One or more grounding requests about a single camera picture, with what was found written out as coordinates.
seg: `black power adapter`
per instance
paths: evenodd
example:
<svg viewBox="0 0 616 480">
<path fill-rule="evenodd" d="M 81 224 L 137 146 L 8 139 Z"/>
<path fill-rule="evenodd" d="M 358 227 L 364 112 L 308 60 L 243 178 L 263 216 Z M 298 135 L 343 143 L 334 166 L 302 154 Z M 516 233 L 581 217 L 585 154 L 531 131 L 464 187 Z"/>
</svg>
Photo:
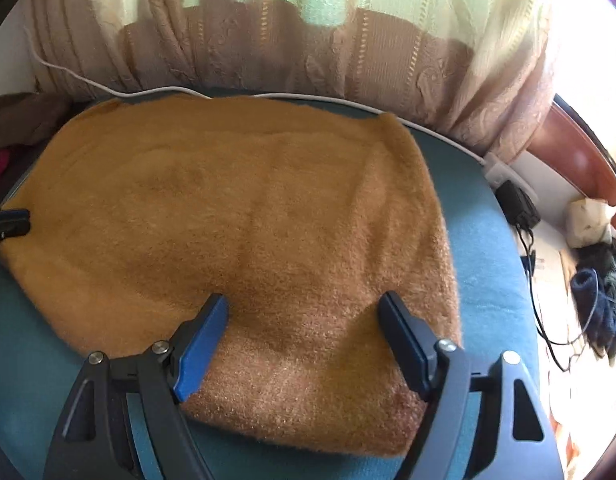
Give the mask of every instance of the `black power adapter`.
<svg viewBox="0 0 616 480">
<path fill-rule="evenodd" d="M 497 188 L 495 197 L 510 225 L 528 232 L 541 220 L 533 201 L 511 180 Z"/>
</svg>

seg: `beige curtain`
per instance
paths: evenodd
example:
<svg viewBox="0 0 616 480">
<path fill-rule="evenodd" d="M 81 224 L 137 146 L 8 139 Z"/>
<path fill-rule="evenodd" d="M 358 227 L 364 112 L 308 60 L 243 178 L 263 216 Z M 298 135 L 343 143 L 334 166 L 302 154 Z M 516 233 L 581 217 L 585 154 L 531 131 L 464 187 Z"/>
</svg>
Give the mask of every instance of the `beige curtain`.
<svg viewBox="0 0 616 480">
<path fill-rule="evenodd" d="M 512 160 L 553 97 L 553 0 L 27 0 L 46 60 L 120 91 L 320 94 Z M 40 88 L 101 95 L 36 65 Z"/>
</svg>

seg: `fuzzy fabric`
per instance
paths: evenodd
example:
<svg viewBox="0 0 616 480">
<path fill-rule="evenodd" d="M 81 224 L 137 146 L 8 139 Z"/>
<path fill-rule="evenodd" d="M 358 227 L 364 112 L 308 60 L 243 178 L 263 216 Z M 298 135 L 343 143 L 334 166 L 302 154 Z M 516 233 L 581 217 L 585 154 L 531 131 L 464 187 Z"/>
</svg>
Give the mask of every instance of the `fuzzy fabric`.
<svg viewBox="0 0 616 480">
<path fill-rule="evenodd" d="M 278 444 L 393 456 L 424 404 L 377 323 L 396 290 L 459 341 L 441 208 L 409 131 L 254 98 L 106 102 L 51 141 L 0 256 L 83 355 L 135 354 L 230 301 L 192 417 Z"/>
</svg>

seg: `navy blue cloth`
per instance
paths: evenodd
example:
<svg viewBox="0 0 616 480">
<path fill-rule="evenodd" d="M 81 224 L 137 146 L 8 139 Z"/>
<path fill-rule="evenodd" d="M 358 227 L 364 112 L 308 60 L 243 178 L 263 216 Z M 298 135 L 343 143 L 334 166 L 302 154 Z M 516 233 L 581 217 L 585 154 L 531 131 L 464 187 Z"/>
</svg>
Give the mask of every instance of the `navy blue cloth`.
<svg viewBox="0 0 616 480">
<path fill-rule="evenodd" d="M 367 116 L 338 105 L 310 105 L 353 117 Z M 514 238 L 482 168 L 438 139 L 420 132 L 413 135 L 427 161 L 448 228 L 465 348 L 492 361 L 502 351 L 513 349 L 536 381 L 537 340 L 526 278 Z M 41 479 L 56 420 L 81 362 L 0 264 L 0 444 L 27 480 Z M 452 480 L 463 476 L 477 406 L 478 399 L 471 398 L 449 475 Z M 158 478 L 136 399 L 130 400 L 130 410 L 146 476 Z M 401 463 L 400 458 L 262 444 L 197 422 L 191 423 L 191 430 L 217 480 L 382 480 L 392 479 Z"/>
<path fill-rule="evenodd" d="M 598 350 L 616 355 L 616 303 L 605 294 L 593 269 L 583 269 L 570 280 L 579 324 L 585 327 L 589 343 Z"/>
</svg>

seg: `white cable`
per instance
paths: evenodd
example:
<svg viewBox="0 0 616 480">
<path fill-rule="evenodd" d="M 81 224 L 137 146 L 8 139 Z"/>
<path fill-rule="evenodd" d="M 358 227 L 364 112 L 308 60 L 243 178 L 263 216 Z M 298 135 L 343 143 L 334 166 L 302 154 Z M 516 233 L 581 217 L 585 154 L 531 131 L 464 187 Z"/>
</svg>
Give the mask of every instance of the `white cable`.
<svg viewBox="0 0 616 480">
<path fill-rule="evenodd" d="M 30 31 L 28 30 L 27 27 L 24 27 L 24 30 L 25 30 L 25 33 L 27 34 L 27 38 L 28 38 L 28 42 L 29 42 L 29 46 L 30 46 L 30 52 L 32 54 L 32 57 L 38 63 L 41 63 L 42 65 L 44 65 L 44 66 L 46 66 L 48 68 L 53 68 L 55 70 L 63 70 L 63 72 L 67 72 L 73 78 L 78 79 L 79 81 L 83 81 L 84 83 L 89 84 L 89 85 L 91 85 L 91 86 L 93 86 L 95 88 L 99 88 L 100 90 L 103 90 L 104 92 L 108 92 L 108 94 L 114 95 L 115 97 L 128 98 L 128 97 L 141 97 L 141 96 L 144 96 L 144 95 L 151 95 L 151 94 L 156 94 L 156 93 L 159 93 L 159 92 L 182 92 L 184 94 L 194 95 L 195 97 L 202 97 L 204 99 L 212 99 L 211 97 L 208 97 L 207 95 L 204 95 L 201 92 L 197 92 L 195 90 L 192 90 L 191 88 L 185 88 L 183 86 L 163 86 L 163 87 L 160 87 L 160 88 L 151 88 L 151 89 L 148 89 L 148 90 L 142 90 L 140 92 L 118 92 L 117 90 L 113 90 L 111 88 L 108 88 L 107 86 L 102 85 L 101 83 L 97 83 L 96 81 L 92 81 L 92 80 L 90 80 L 90 79 L 88 79 L 86 77 L 80 76 L 79 74 L 77 74 L 76 72 L 73 72 L 69 68 L 66 68 L 66 67 L 60 66 L 60 65 L 55 65 L 53 63 L 47 62 L 44 59 L 41 59 L 41 57 L 37 54 L 36 50 L 34 49 L 34 43 L 32 41 L 32 36 L 30 34 Z M 381 115 L 381 114 L 385 113 L 384 111 L 379 110 L 378 108 L 373 108 L 371 106 L 362 105 L 361 103 L 355 103 L 354 101 L 348 101 L 346 99 L 339 99 L 337 97 L 323 97 L 323 96 L 317 96 L 317 95 L 290 94 L 290 93 L 282 93 L 282 92 L 270 92 L 270 93 L 266 93 L 266 94 L 255 94 L 255 95 L 252 95 L 250 97 L 270 98 L 270 99 L 293 99 L 293 100 L 300 100 L 300 101 L 321 101 L 321 102 L 325 102 L 325 103 L 334 103 L 334 104 L 338 104 L 338 105 L 349 106 L 351 108 L 357 108 L 359 110 L 363 110 L 364 112 L 369 112 L 369 113 L 375 114 L 375 115 Z M 425 128 L 424 126 L 420 126 L 419 124 L 415 124 L 415 123 L 412 123 L 410 121 L 406 121 L 405 119 L 402 119 L 401 117 L 397 117 L 397 120 L 401 124 L 404 124 L 405 126 L 408 126 L 409 128 L 418 130 L 418 131 L 420 131 L 422 133 L 428 134 L 429 136 L 435 137 L 435 139 L 439 139 L 442 142 L 450 144 L 451 146 L 453 146 L 457 150 L 460 150 L 461 152 L 464 152 L 466 155 L 471 156 L 474 160 L 476 160 L 478 163 L 480 163 L 480 165 L 482 165 L 482 166 L 485 165 L 485 161 L 483 160 L 483 158 L 481 158 L 476 153 L 471 152 L 467 148 L 464 148 L 459 143 L 454 142 L 454 140 L 448 139 L 447 137 L 444 137 L 443 135 L 438 134 L 437 132 L 434 132 L 434 131 L 432 131 L 432 130 L 430 130 L 428 128 Z"/>
</svg>

